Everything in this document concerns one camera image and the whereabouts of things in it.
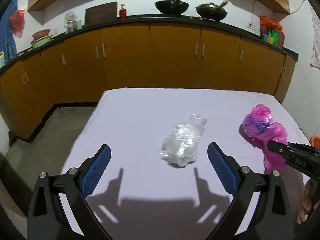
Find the green container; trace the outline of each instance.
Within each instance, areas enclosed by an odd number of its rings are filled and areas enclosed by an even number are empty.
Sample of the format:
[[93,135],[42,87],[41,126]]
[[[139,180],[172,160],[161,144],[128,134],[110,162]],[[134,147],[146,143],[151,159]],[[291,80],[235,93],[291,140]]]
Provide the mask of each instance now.
[[274,30],[271,31],[271,37],[273,37],[273,45],[278,46],[279,43],[279,33],[275,32]]

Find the human hand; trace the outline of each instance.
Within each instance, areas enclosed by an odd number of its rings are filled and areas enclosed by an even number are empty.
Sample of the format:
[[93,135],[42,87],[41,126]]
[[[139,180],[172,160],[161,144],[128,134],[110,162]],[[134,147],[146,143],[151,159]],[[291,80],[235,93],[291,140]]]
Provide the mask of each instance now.
[[[312,187],[312,181],[309,180],[308,183],[306,184],[306,187],[304,188],[303,196],[299,202],[299,213],[297,215],[297,223],[299,225],[301,224],[302,221],[305,222],[307,220],[308,213],[311,210],[312,200],[309,197],[311,187]],[[314,210],[317,209],[319,203],[320,203],[320,200],[315,204]]]

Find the blue gripper pad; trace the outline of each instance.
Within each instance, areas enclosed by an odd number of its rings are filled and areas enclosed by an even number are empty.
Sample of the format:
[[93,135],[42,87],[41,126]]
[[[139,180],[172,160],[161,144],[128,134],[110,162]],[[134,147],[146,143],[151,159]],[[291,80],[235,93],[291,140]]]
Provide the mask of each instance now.
[[208,146],[208,158],[216,171],[225,191],[233,196],[238,191],[237,177],[225,160],[225,155],[216,143]]
[[108,145],[104,144],[97,152],[98,156],[82,177],[81,182],[81,195],[86,198],[94,192],[102,174],[104,173],[107,165],[111,159],[111,149]]

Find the blue curtain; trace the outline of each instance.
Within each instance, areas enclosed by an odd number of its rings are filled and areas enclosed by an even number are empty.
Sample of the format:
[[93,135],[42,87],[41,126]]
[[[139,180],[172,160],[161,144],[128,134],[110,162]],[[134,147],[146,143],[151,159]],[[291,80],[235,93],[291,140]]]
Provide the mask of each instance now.
[[9,18],[17,9],[18,0],[12,0],[0,19],[0,52],[4,51],[6,62],[9,60],[9,46],[6,45],[7,41],[9,41],[11,46],[11,54],[14,56],[17,55],[17,47],[16,43],[14,42],[12,29],[9,23]]

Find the black countertop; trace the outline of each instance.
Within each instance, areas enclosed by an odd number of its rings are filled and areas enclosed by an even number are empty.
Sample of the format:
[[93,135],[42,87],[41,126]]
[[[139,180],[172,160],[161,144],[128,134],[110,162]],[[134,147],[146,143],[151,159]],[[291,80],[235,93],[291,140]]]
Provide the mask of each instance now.
[[59,44],[60,42],[63,42],[65,39],[70,38],[72,36],[86,33],[89,31],[94,31],[94,30],[101,29],[104,27],[114,26],[114,25],[130,24],[130,23],[152,23],[152,22],[181,23],[181,24],[197,25],[197,26],[203,26],[203,27],[207,27],[207,28],[225,31],[227,33],[231,33],[231,34],[235,34],[235,35],[244,36],[244,37],[250,38],[252,40],[258,41],[261,44],[264,44],[264,45],[266,45],[266,46],[268,46],[268,47],[270,47],[270,48],[272,48],[282,54],[288,55],[288,56],[292,57],[295,61],[298,61],[298,56],[299,56],[298,53],[296,53],[292,50],[286,49],[286,48],[280,49],[277,46],[274,46],[266,41],[263,41],[263,39],[261,39],[259,36],[255,35],[251,32],[248,32],[244,29],[241,29],[241,28],[229,25],[229,24],[216,22],[216,21],[212,21],[212,20],[207,20],[207,19],[200,20],[198,17],[170,16],[170,15],[164,15],[164,14],[141,14],[141,15],[128,16],[124,20],[118,19],[116,21],[105,22],[103,24],[95,25],[92,27],[83,28],[83,29],[74,31],[72,33],[68,33],[68,34],[62,33],[60,35],[57,35],[53,38],[52,41],[48,42],[47,44],[45,44],[39,48],[32,49],[31,51],[27,51],[29,49],[22,51],[23,52],[22,55],[11,60],[9,63],[7,63],[5,66],[3,66],[0,69],[0,75],[3,75],[3,73],[5,71],[7,71],[11,66],[13,66],[18,61],[25,60],[25,59],[27,59],[37,53],[40,53],[41,51],[43,51],[45,49],[48,49],[49,47],[52,47],[56,44]]

